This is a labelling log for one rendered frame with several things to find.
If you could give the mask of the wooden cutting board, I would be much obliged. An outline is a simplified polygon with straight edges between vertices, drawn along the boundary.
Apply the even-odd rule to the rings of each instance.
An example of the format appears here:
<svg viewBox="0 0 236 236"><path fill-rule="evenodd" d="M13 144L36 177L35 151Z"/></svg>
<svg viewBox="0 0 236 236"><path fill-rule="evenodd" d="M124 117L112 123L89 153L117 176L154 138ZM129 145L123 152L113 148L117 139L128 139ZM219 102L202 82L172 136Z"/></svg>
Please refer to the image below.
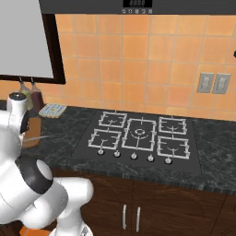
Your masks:
<svg viewBox="0 0 236 236"><path fill-rule="evenodd" d="M24 138L31 138L34 136L41 135L41 119L39 117L34 117L29 119L29 130L26 132ZM40 143L40 140L23 142L24 148L32 148Z"/></svg>

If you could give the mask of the dark brown cupboard door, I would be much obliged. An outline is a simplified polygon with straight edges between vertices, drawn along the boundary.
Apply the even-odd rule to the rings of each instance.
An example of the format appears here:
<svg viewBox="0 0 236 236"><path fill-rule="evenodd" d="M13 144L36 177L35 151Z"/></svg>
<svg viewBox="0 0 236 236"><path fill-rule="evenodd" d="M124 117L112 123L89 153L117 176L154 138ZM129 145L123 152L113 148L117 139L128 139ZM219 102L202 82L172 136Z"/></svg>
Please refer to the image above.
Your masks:
<svg viewBox="0 0 236 236"><path fill-rule="evenodd" d="M210 236L225 199L219 193L134 181L132 236Z"/></svg>
<svg viewBox="0 0 236 236"><path fill-rule="evenodd" d="M210 236L236 236L236 195L227 195Z"/></svg>
<svg viewBox="0 0 236 236"><path fill-rule="evenodd" d="M81 207L84 221L94 236L131 236L131 180L95 174L83 174L92 181L94 195ZM123 230L123 206L126 204L126 229Z"/></svg>

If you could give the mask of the orange flat object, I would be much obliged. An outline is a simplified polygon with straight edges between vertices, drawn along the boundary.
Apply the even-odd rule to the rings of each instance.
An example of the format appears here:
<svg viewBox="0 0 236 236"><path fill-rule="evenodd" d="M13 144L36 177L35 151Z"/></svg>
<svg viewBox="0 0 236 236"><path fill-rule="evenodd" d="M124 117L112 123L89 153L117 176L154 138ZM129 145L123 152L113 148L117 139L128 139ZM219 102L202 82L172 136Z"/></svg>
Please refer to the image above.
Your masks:
<svg viewBox="0 0 236 236"><path fill-rule="evenodd" d="M20 236L49 236L50 232L47 230L34 230L23 227L19 231Z"/></svg>

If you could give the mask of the grey wall switch plate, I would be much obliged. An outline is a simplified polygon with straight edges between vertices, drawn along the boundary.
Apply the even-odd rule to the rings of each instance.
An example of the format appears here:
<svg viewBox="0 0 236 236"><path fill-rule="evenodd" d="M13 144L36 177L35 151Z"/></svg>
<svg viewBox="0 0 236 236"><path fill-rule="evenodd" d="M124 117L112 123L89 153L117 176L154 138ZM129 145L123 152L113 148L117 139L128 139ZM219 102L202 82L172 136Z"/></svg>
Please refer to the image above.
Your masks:
<svg viewBox="0 0 236 236"><path fill-rule="evenodd" d="M230 82L230 74L217 73L214 83L213 94L225 94Z"/></svg>
<svg viewBox="0 0 236 236"><path fill-rule="evenodd" d="M198 81L197 92L209 93L212 88L213 79L214 79L213 73L201 72Z"/></svg>

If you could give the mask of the black gas hob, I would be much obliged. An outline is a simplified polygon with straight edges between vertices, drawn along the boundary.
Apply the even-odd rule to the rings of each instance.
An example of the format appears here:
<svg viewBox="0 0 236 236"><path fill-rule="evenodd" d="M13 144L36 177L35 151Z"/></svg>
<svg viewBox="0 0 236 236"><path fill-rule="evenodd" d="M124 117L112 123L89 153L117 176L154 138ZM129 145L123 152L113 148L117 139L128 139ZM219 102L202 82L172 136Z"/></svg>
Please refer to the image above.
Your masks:
<svg viewBox="0 0 236 236"><path fill-rule="evenodd" d="M116 158L113 153L121 153ZM131 159L133 153L137 159ZM73 158L96 159L124 166L201 172L190 118L121 111L97 111L78 141ZM166 158L172 164L165 164Z"/></svg>

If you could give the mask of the grey thin kitchen tool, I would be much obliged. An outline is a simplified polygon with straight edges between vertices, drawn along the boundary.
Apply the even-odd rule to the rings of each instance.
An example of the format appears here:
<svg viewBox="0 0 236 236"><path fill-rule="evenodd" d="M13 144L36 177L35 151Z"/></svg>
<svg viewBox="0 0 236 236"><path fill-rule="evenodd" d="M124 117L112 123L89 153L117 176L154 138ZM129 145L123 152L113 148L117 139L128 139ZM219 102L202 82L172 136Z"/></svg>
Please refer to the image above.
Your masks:
<svg viewBox="0 0 236 236"><path fill-rule="evenodd" d="M30 141L44 139L44 138L47 138L47 137L50 137L50 136L34 136L34 137L31 137L31 138L24 138L23 142L26 143L26 142L30 142Z"/></svg>

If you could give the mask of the pale yellow oil bottle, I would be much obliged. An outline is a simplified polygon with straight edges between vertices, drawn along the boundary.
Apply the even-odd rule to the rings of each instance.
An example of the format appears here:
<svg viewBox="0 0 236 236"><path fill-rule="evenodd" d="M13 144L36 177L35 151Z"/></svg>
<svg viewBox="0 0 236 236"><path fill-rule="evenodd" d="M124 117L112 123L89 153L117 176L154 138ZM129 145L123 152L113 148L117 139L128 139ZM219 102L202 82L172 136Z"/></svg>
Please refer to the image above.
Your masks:
<svg viewBox="0 0 236 236"><path fill-rule="evenodd" d="M30 91L29 88L27 88L25 86L24 81L22 79L19 80L19 83L20 83L19 91L26 95L26 97L27 97L27 109L31 110L33 108L33 103L32 103L32 99L31 99L31 91Z"/></svg>

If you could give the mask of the grey wall cupboard door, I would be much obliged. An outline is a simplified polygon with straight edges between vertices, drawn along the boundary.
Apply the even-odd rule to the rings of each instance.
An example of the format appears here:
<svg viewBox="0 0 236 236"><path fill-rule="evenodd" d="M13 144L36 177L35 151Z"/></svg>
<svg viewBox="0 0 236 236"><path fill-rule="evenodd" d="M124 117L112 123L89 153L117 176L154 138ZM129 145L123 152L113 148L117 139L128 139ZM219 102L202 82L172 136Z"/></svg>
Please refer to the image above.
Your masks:
<svg viewBox="0 0 236 236"><path fill-rule="evenodd" d="M0 80L65 84L54 14L40 0L0 0Z"/></svg>

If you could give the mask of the dark red sauce bottle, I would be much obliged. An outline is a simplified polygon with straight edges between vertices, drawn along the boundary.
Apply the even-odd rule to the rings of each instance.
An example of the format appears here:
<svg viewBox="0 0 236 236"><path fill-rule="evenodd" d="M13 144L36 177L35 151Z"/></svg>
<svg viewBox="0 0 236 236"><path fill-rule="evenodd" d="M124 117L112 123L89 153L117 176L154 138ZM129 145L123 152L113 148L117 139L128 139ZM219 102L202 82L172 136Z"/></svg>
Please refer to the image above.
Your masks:
<svg viewBox="0 0 236 236"><path fill-rule="evenodd" d="M33 109L35 112L39 112L45 106L41 90L36 87L34 80L31 80L30 83L31 83L31 99L33 103Z"/></svg>

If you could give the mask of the dark extractor hood with display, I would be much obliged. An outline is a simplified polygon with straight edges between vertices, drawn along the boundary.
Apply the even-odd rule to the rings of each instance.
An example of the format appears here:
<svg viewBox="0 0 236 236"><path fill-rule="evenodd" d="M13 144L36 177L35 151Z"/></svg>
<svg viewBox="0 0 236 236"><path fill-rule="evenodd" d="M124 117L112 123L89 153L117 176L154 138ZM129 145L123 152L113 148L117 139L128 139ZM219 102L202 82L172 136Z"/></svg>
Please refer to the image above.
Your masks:
<svg viewBox="0 0 236 236"><path fill-rule="evenodd" d="M40 0L43 14L236 15L236 0Z"/></svg>

